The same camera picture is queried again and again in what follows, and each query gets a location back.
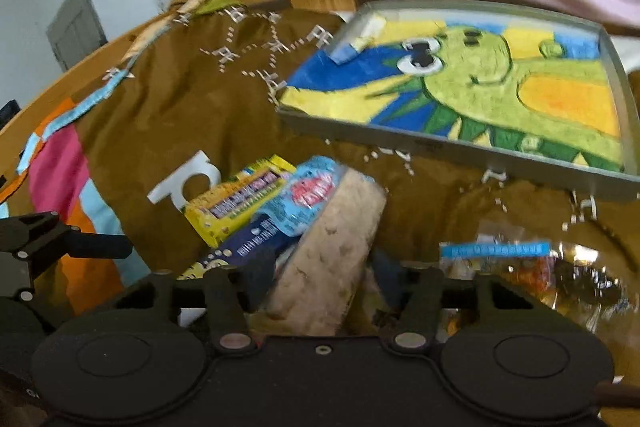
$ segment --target white letter on blanket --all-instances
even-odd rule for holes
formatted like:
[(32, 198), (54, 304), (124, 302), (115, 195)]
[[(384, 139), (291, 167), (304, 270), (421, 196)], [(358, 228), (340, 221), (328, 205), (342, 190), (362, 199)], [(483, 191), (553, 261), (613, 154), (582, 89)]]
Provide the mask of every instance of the white letter on blanket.
[(196, 174), (204, 174), (209, 178), (209, 187), (220, 183), (220, 171), (215, 165), (209, 163), (209, 157), (202, 151), (198, 151), (196, 155), (188, 162), (183, 163), (169, 174), (146, 196), (153, 204), (159, 203), (165, 197), (171, 196), (171, 201), (175, 208), (182, 210), (187, 204), (184, 199), (182, 189), (189, 178)]

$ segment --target painted tray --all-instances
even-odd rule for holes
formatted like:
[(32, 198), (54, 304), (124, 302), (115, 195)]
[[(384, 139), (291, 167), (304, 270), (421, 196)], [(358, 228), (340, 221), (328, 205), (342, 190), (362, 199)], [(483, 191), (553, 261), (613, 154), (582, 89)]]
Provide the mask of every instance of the painted tray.
[(640, 191), (640, 123), (604, 28), (487, 2), (365, 4), (287, 81), (296, 130), (614, 200)]

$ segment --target silver bolt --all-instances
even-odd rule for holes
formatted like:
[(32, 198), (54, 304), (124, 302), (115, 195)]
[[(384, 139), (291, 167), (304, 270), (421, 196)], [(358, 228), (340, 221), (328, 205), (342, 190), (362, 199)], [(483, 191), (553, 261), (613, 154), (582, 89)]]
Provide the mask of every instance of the silver bolt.
[(406, 331), (400, 333), (394, 338), (396, 345), (404, 347), (404, 349), (419, 349), (427, 344), (427, 339), (420, 333)]
[(220, 346), (225, 349), (244, 349), (251, 346), (251, 337), (244, 333), (227, 333), (220, 339)]
[(318, 346), (318, 347), (316, 347), (316, 353), (318, 355), (328, 355), (332, 351), (333, 351), (333, 349), (331, 349), (331, 346)]

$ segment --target white eye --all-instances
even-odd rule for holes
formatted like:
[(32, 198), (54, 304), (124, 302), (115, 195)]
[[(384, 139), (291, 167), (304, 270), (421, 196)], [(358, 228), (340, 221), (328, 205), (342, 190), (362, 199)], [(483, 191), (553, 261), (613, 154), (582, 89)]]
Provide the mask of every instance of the white eye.
[(402, 47), (408, 51), (427, 48), (431, 53), (440, 49), (440, 41), (434, 37), (416, 37), (402, 42)]
[(398, 60), (398, 69), (406, 74), (433, 74), (442, 69), (442, 60), (438, 57), (431, 57), (433, 62), (428, 66), (419, 66), (412, 62), (413, 57), (406, 55)]

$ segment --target pink fabric patch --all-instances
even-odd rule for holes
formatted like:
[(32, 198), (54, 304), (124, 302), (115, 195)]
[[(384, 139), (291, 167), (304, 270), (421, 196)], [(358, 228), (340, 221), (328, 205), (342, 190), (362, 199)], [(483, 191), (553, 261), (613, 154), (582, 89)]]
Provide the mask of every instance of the pink fabric patch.
[(66, 221), (89, 179), (89, 167), (73, 125), (54, 133), (29, 167), (29, 191), (37, 212), (52, 210)]

